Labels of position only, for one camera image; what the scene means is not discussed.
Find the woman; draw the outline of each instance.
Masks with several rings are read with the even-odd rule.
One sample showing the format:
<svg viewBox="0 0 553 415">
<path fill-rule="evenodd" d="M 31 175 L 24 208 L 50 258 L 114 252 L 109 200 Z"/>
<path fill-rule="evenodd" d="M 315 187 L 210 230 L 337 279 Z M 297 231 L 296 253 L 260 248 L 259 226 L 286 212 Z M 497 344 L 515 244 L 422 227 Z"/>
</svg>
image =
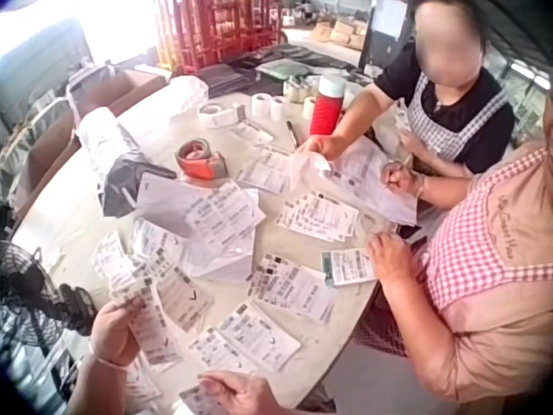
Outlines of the woman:
<svg viewBox="0 0 553 415">
<path fill-rule="evenodd" d="M 472 180 L 422 176 L 399 163 L 383 182 L 452 209 L 421 260 L 396 235 L 369 245 L 388 312 L 368 313 L 357 339 L 410 357 L 418 378 L 455 401 L 520 393 L 553 356 L 553 103 L 545 146 Z"/>
<path fill-rule="evenodd" d="M 439 176 L 470 176 L 501 159 L 514 116 L 498 82 L 482 67 L 486 31 L 466 0 L 421 0 L 416 42 L 352 103 L 332 136 L 312 136 L 302 150 L 334 160 L 394 101 L 408 106 L 412 132 L 402 142 Z"/>
</svg>

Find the black shirt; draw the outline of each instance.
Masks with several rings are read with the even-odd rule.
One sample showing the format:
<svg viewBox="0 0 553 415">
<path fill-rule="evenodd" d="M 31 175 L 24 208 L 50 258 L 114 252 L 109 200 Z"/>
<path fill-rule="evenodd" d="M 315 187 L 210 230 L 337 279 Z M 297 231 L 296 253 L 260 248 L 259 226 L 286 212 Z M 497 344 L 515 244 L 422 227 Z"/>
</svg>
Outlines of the black shirt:
<svg viewBox="0 0 553 415">
<path fill-rule="evenodd" d="M 405 104 L 409 105 L 420 75 L 415 43 L 410 42 L 374 83 L 391 99 L 403 98 Z M 435 84 L 429 80 L 423 91 L 423 109 L 437 124 L 452 132 L 460 132 L 500 90 L 498 81 L 487 69 L 482 68 L 476 83 L 459 101 L 453 105 L 444 105 L 434 112 L 437 103 Z M 501 160 L 514 124 L 511 105 L 503 105 L 469 138 L 454 161 L 465 164 L 475 174 L 488 170 Z"/>
</svg>

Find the electric fan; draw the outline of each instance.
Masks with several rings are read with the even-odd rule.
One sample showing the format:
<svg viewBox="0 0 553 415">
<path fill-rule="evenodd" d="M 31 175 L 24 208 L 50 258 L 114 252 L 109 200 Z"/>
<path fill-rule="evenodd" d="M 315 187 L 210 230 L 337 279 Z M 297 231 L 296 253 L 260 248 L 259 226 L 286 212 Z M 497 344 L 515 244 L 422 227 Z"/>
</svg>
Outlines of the electric fan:
<svg viewBox="0 0 553 415">
<path fill-rule="evenodd" d="M 13 341 L 49 348 L 63 329 L 90 335 L 96 309 L 88 293 L 63 284 L 56 290 L 40 264 L 40 249 L 31 256 L 0 240 L 0 324 L 2 351 Z"/>
</svg>

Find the bracelet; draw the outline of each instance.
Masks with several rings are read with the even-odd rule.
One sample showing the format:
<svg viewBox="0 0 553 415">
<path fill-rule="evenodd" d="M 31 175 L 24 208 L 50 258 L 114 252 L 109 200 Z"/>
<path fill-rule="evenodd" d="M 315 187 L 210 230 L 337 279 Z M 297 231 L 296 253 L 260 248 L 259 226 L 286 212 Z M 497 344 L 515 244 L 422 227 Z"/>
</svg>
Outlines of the bracelet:
<svg viewBox="0 0 553 415">
<path fill-rule="evenodd" d="M 112 362 L 107 361 L 106 359 L 102 359 L 100 356 L 98 356 L 98 354 L 94 351 L 94 347 L 92 346 L 91 341 L 88 341 L 88 350 L 90 351 L 90 355 L 92 357 L 94 357 L 94 359 L 96 359 L 102 365 L 111 367 L 112 369 L 115 369 L 115 370 L 118 370 L 118 371 L 121 371 L 121 372 L 126 372 L 127 371 L 127 366 L 118 365 L 117 363 L 112 363 Z"/>
<path fill-rule="evenodd" d="M 418 188 L 415 197 L 416 197 L 417 199 L 420 199 L 420 197 L 421 197 L 421 195 L 423 194 L 423 191 L 424 191 L 424 184 L 426 183 L 426 176 L 425 176 L 425 175 L 418 174 L 417 177 L 418 177 L 422 182 L 421 182 L 421 187 Z"/>
</svg>

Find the hand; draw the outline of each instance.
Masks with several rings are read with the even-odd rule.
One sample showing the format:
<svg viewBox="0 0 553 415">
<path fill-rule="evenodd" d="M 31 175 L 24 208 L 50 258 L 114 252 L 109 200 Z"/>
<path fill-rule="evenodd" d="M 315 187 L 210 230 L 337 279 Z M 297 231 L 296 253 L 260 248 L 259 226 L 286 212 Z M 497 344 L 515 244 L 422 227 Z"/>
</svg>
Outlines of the hand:
<svg viewBox="0 0 553 415">
<path fill-rule="evenodd" d="M 393 193 L 420 194 L 423 187 L 423 176 L 416 175 L 400 162 L 387 163 L 380 173 L 380 181 Z"/>
<path fill-rule="evenodd" d="M 346 148 L 346 140 L 342 136 L 311 136 L 300 145 L 297 152 L 313 151 L 332 162 L 340 157 Z"/>
<path fill-rule="evenodd" d="M 265 379 L 233 372 L 207 372 L 200 385 L 214 396 L 229 415 L 283 415 Z"/>
<path fill-rule="evenodd" d="M 130 322 L 138 316 L 143 303 L 135 298 L 124 307 L 109 302 L 98 312 L 90 341 L 94 353 L 101 359 L 120 366 L 129 366 L 140 348 L 130 332 Z"/>
<path fill-rule="evenodd" d="M 409 244 L 394 233 L 377 233 L 366 250 L 374 275 L 382 284 L 415 278 L 421 270 Z"/>
<path fill-rule="evenodd" d="M 399 131 L 399 139 L 409 153 L 419 158 L 426 152 L 426 144 L 424 141 L 409 130 L 402 128 Z"/>
</svg>

